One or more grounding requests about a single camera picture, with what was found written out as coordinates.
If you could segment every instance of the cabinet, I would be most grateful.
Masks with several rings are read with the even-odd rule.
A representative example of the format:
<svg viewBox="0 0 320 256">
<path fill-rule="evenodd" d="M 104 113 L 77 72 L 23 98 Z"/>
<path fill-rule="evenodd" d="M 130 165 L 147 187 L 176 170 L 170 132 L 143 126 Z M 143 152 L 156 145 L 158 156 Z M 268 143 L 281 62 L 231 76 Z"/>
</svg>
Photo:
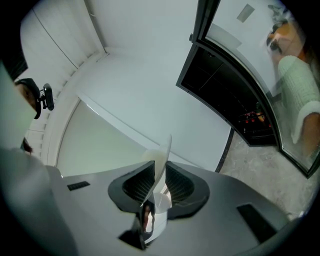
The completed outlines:
<svg viewBox="0 0 320 256">
<path fill-rule="evenodd" d="M 276 145 L 310 177 L 320 165 L 320 65 L 294 16 L 276 0 L 199 0 L 189 40 L 176 85 L 249 146 Z"/>
</svg>

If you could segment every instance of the tiled floor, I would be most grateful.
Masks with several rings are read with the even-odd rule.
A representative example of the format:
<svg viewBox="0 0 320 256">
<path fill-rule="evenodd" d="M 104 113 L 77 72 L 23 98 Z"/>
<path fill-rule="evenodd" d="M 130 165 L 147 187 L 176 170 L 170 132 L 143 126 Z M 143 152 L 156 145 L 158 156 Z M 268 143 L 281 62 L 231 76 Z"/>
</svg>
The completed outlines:
<svg viewBox="0 0 320 256">
<path fill-rule="evenodd" d="M 320 186 L 319 169 L 306 179 L 276 147 L 249 147 L 236 132 L 220 173 L 246 183 L 290 218 L 308 209 Z"/>
</svg>

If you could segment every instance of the floor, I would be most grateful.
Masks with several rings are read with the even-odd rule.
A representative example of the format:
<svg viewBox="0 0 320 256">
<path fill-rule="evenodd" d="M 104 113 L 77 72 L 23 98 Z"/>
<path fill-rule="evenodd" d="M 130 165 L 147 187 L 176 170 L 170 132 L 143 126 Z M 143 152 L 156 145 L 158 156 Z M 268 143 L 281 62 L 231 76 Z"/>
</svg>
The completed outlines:
<svg viewBox="0 0 320 256">
<path fill-rule="evenodd" d="M 308 209 L 320 186 L 319 169 L 306 179 L 275 146 L 249 147 L 236 132 L 220 173 L 246 183 L 290 219 Z"/>
</svg>

